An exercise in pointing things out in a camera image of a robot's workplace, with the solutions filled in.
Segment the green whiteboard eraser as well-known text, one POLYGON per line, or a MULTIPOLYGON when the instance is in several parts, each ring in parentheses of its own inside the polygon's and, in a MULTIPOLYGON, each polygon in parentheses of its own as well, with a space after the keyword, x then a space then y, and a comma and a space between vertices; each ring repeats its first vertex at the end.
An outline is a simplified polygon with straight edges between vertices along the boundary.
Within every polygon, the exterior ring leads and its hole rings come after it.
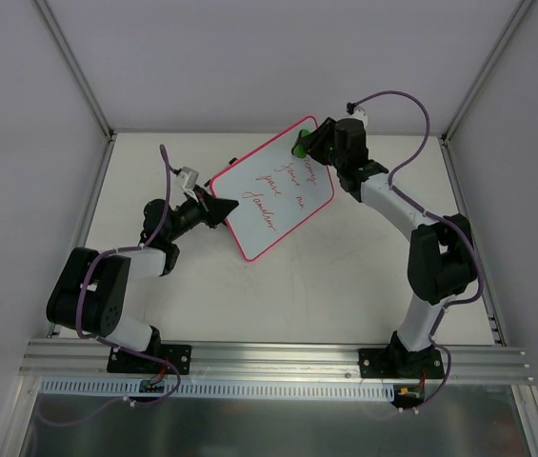
POLYGON ((300 129, 298 131, 296 141, 290 150, 294 157, 304 159, 308 156, 308 136, 310 136, 310 131, 308 129, 300 129))

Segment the pink framed whiteboard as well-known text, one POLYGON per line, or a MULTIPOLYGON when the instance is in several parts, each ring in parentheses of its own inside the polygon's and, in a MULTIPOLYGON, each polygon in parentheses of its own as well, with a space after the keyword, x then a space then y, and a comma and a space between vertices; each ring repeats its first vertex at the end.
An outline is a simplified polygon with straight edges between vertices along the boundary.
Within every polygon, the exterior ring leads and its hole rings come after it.
POLYGON ((214 175, 213 196, 239 203, 227 226, 248 262, 257 260, 334 198, 329 168, 291 153, 299 133, 316 130, 306 116, 214 175))

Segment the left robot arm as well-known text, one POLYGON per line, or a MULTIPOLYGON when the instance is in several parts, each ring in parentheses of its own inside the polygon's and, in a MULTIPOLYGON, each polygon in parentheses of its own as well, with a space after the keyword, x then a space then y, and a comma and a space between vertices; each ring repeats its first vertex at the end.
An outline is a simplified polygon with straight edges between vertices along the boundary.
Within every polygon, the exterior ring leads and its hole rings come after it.
POLYGON ((72 250, 48 300, 48 320, 128 353, 142 372, 157 369, 162 361, 160 331, 125 314, 127 286, 170 274, 180 254, 175 241, 199 225, 224 225, 238 206, 199 186, 174 209, 167 199, 148 202, 138 245, 104 252, 72 250))

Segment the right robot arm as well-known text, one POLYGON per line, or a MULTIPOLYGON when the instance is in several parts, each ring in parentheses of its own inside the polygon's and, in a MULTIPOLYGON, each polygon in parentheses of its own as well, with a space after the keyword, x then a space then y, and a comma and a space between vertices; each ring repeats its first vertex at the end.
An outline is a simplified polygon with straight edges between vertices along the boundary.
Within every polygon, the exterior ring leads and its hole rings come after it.
POLYGON ((376 210, 408 241, 408 311, 371 368, 410 377, 430 363, 432 332, 447 305, 478 277, 470 225, 460 213, 432 216, 397 189, 392 173, 370 159, 359 119, 327 119, 316 130, 301 130, 291 150, 301 159, 335 169, 341 188, 376 210))

